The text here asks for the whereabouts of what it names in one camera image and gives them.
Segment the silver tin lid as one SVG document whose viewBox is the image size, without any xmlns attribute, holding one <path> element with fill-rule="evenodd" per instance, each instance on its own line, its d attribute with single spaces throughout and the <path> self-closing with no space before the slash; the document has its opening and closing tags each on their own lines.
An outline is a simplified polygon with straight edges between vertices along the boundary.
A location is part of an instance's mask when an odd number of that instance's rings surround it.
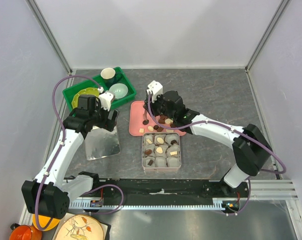
<svg viewBox="0 0 302 240">
<path fill-rule="evenodd" d="M 113 131 L 94 126 L 84 140 L 84 154 L 87 160 L 98 160 L 120 153 L 117 126 Z"/>
</svg>

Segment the pink plastic tray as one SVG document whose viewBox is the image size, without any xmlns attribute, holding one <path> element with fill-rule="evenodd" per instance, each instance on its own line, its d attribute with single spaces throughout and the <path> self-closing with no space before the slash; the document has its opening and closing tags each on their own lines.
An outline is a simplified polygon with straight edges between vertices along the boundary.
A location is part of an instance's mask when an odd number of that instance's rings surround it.
<svg viewBox="0 0 302 240">
<path fill-rule="evenodd" d="M 146 113 L 146 118 L 149 120 L 148 124 L 143 124 L 144 119 L 144 101 L 134 101 L 131 104 L 130 119 L 129 119 L 129 133 L 132 136 L 140 137 L 146 133 L 164 134 L 176 132 L 180 136 L 184 136 L 186 133 L 180 130 L 163 129 L 157 131 L 154 126 L 155 122 L 151 119 L 150 115 Z"/>
</svg>

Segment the white oval chocolate piece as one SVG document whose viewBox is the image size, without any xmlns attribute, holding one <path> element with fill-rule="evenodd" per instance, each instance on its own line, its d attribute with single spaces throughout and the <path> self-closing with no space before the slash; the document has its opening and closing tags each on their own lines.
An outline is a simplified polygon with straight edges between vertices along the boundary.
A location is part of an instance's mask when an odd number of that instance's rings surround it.
<svg viewBox="0 0 302 240">
<path fill-rule="evenodd" d="M 158 144 L 158 145 L 163 145 L 164 144 L 164 140 L 163 140 L 163 138 L 161 138 L 159 136 L 156 136 L 155 137 L 155 143 Z"/>
</svg>

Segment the white egg chocolate piece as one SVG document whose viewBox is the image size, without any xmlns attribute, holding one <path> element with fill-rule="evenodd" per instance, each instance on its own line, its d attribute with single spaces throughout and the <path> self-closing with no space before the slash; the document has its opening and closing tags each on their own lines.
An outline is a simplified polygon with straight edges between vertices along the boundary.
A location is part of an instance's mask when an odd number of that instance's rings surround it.
<svg viewBox="0 0 302 240">
<path fill-rule="evenodd" d="M 159 154 L 162 154 L 163 149 L 159 146 L 159 147 L 156 148 L 156 152 L 159 153 Z"/>
</svg>

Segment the pink chocolate tin box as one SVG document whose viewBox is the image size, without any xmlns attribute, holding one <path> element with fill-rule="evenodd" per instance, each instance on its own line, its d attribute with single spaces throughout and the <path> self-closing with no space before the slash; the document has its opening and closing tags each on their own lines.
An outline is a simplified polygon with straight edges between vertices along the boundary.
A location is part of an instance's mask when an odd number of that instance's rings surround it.
<svg viewBox="0 0 302 240">
<path fill-rule="evenodd" d="M 175 132 L 151 132 L 142 138 L 145 172 L 176 172 L 182 165 L 180 136 Z"/>
</svg>

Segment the brown oval chocolate piece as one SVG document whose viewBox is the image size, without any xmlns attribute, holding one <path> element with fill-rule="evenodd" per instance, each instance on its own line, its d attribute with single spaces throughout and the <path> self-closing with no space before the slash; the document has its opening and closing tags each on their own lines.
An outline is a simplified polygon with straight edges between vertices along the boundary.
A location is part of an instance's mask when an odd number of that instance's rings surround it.
<svg viewBox="0 0 302 240">
<path fill-rule="evenodd" d="M 153 153 L 153 151 L 151 149 L 147 149 L 144 154 L 145 155 L 151 155 Z"/>
</svg>

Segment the metal tongs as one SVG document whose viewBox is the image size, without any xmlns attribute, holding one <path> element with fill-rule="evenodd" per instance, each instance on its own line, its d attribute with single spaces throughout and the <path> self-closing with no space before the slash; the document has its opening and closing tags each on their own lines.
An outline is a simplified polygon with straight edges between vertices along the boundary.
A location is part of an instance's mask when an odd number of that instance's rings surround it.
<svg viewBox="0 0 302 240">
<path fill-rule="evenodd" d="M 144 113 L 143 113 L 143 125 L 148 125 L 149 124 L 149 119 L 148 119 L 148 112 L 147 110 L 144 110 Z"/>
</svg>

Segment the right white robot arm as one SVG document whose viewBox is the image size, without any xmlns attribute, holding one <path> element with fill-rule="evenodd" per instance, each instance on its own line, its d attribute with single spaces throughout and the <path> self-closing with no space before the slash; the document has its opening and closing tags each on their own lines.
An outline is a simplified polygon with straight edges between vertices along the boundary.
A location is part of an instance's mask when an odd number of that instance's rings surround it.
<svg viewBox="0 0 302 240">
<path fill-rule="evenodd" d="M 169 130 L 206 137 L 233 150 L 236 163 L 219 185 L 221 194 L 226 197 L 235 194 L 243 181 L 256 176 L 273 152 L 257 126 L 234 126 L 210 119 L 186 108 L 176 91 L 154 96 L 148 89 L 144 107 L 153 120 L 156 116 L 171 119 L 173 123 L 167 126 Z"/>
</svg>

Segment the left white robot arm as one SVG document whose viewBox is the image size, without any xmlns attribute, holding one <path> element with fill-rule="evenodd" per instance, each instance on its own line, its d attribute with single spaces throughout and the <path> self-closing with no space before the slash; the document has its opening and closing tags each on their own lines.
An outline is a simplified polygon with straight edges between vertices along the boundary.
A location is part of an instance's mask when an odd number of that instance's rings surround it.
<svg viewBox="0 0 302 240">
<path fill-rule="evenodd" d="M 101 185 L 95 181 L 94 173 L 83 172 L 69 183 L 64 183 L 64 177 L 77 149 L 94 127 L 113 131 L 118 116 L 118 111 L 111 109 L 114 99 L 109 91 L 99 97 L 79 97 L 78 107 L 63 121 L 59 139 L 44 167 L 21 187 L 29 213 L 61 219 L 79 196 L 86 193 L 94 197 L 100 193 Z"/>
</svg>

